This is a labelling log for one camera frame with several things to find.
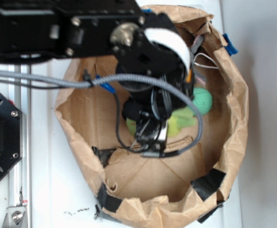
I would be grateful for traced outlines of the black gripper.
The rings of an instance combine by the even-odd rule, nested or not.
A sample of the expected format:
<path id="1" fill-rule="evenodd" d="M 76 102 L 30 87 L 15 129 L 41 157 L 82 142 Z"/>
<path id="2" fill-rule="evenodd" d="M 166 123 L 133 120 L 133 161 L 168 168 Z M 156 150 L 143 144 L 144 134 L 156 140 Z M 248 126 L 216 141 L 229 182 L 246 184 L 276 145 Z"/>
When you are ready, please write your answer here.
<path id="1" fill-rule="evenodd" d="M 116 73 L 130 93 L 122 116 L 137 124 L 135 141 L 141 148 L 131 152 L 143 157 L 164 157 L 168 119 L 193 97 L 190 52 L 179 34 L 170 30 L 137 30 L 119 45 Z M 159 125 L 158 133 L 144 133 Z"/>

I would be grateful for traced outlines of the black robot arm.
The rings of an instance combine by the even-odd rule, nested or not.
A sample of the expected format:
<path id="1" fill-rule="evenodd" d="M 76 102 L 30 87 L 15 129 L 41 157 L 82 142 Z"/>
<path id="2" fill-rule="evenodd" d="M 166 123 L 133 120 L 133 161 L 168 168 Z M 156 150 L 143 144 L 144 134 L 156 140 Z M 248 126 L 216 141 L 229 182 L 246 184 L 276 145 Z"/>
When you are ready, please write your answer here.
<path id="1" fill-rule="evenodd" d="M 130 92 L 124 116 L 137 122 L 143 157 L 168 158 L 161 136 L 175 109 L 193 103 L 190 52 L 168 15 L 141 10 L 134 0 L 0 0 L 0 64 L 114 55 L 115 74 L 61 88 Z"/>

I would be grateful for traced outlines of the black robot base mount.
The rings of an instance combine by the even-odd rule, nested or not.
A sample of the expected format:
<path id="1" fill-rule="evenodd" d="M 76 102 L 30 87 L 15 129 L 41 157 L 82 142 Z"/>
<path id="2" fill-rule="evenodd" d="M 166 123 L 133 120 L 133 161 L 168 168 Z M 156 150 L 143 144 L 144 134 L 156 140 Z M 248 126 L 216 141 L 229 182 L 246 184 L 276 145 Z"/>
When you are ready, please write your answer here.
<path id="1" fill-rule="evenodd" d="M 0 182 L 21 159 L 21 116 L 0 93 Z"/>

